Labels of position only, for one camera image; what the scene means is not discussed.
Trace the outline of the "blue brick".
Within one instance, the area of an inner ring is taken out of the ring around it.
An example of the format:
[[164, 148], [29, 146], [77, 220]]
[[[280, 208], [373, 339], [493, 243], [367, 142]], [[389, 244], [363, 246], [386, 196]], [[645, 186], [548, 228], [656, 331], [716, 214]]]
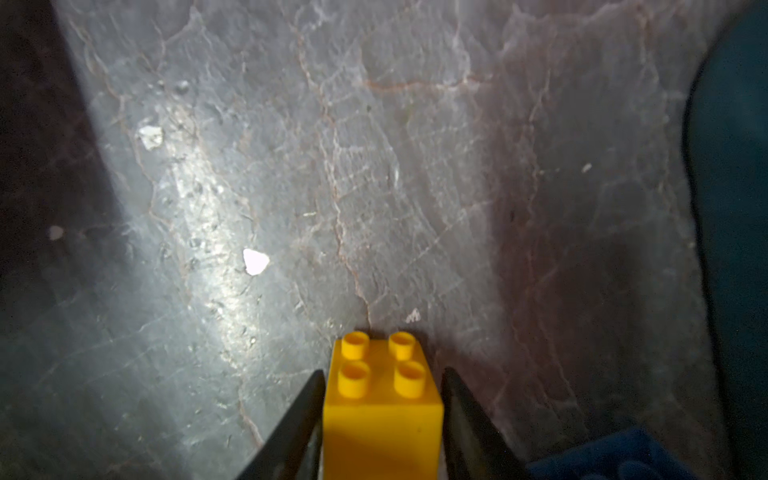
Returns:
[[672, 479], [696, 476], [641, 428], [629, 428], [529, 463], [535, 479]]

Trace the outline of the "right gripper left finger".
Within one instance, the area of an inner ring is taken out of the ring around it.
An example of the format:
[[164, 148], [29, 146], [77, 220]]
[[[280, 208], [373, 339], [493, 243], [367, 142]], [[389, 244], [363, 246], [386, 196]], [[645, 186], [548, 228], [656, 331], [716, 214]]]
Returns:
[[236, 479], [318, 479], [325, 391], [324, 372], [313, 371], [271, 436]]

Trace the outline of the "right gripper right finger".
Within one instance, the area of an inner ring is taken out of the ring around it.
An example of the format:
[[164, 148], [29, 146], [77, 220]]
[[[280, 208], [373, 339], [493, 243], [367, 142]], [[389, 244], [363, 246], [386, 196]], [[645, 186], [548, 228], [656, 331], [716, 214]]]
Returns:
[[449, 479], [530, 479], [458, 372], [447, 367], [441, 380], [443, 447]]

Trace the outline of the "yellow brick bottom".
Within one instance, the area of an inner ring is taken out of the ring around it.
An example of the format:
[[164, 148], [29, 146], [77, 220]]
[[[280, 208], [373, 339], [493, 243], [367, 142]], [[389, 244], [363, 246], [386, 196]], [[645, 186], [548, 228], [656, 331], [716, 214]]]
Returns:
[[410, 333], [353, 331], [333, 349], [323, 406], [326, 479], [435, 479], [444, 404]]

